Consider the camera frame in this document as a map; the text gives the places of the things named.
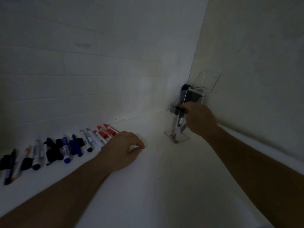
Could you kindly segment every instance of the clear plastic holder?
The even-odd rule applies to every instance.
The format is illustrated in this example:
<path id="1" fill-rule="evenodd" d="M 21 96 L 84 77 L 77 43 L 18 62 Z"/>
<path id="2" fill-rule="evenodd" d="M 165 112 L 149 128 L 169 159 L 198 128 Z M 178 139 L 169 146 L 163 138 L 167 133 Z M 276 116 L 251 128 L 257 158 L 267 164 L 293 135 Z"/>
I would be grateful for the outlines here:
<path id="1" fill-rule="evenodd" d="M 206 96 L 208 96 L 221 75 L 209 71 L 201 71 L 193 86 L 187 90 L 181 91 L 176 101 L 169 106 L 165 120 L 164 133 L 174 143 L 179 143 L 190 139 L 183 131 L 187 128 L 185 124 L 185 111 L 180 109 L 180 105 L 185 102 L 197 102 L 203 104 Z"/>
<path id="2" fill-rule="evenodd" d="M 170 138 L 173 143 L 179 143 L 190 138 L 183 133 L 185 127 L 185 110 L 179 106 L 170 106 L 165 118 L 164 133 Z"/>

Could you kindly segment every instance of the person's right arm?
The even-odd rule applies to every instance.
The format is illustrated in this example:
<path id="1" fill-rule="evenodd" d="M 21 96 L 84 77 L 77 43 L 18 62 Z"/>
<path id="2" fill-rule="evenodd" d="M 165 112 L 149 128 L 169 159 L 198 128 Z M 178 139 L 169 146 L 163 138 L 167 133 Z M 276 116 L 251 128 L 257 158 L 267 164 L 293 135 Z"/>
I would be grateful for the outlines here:
<path id="1" fill-rule="evenodd" d="M 204 105 L 188 102 L 186 124 L 214 149 L 255 206 L 276 228 L 304 227 L 304 176 L 217 126 Z"/>

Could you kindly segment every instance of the person's left arm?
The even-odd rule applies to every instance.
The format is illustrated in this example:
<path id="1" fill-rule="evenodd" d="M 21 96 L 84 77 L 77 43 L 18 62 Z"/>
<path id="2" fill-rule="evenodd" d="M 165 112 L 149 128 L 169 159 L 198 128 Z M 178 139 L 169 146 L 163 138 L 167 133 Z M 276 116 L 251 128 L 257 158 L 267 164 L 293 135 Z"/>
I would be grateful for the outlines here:
<path id="1" fill-rule="evenodd" d="M 129 152 L 131 145 L 139 147 Z M 92 160 L 0 218 L 0 227 L 74 227 L 103 180 L 130 165 L 141 149 L 135 134 L 118 133 Z"/>

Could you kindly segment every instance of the forearm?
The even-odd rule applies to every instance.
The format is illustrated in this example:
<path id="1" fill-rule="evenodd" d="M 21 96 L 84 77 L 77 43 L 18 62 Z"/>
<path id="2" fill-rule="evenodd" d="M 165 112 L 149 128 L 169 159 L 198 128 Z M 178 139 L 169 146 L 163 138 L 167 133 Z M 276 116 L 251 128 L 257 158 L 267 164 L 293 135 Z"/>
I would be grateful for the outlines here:
<path id="1" fill-rule="evenodd" d="M 74 227 L 109 174 L 95 158 L 0 218 L 0 227 Z"/>
<path id="2" fill-rule="evenodd" d="M 304 224 L 304 176 L 218 128 L 204 139 L 263 215 L 276 227 Z"/>

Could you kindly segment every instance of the blue pen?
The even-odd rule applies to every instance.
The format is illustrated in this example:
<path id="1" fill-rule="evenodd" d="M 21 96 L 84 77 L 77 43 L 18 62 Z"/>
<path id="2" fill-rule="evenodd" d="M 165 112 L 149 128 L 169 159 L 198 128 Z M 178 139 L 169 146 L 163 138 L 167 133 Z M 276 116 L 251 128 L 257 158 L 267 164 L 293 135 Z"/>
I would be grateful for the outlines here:
<path id="1" fill-rule="evenodd" d="M 79 147 L 79 145 L 77 143 L 77 138 L 76 138 L 76 136 L 74 134 L 72 135 L 72 138 L 73 138 L 73 142 L 74 142 L 74 147 L 77 150 L 78 157 L 81 157 L 82 156 L 82 152 L 81 152 L 81 149 L 80 149 L 80 147 Z"/>
<path id="2" fill-rule="evenodd" d="M 69 153 L 69 146 L 67 145 L 66 135 L 63 135 L 62 143 L 63 143 L 62 150 L 63 150 L 64 163 L 68 164 L 71 162 L 71 159 L 70 159 L 70 153 Z"/>

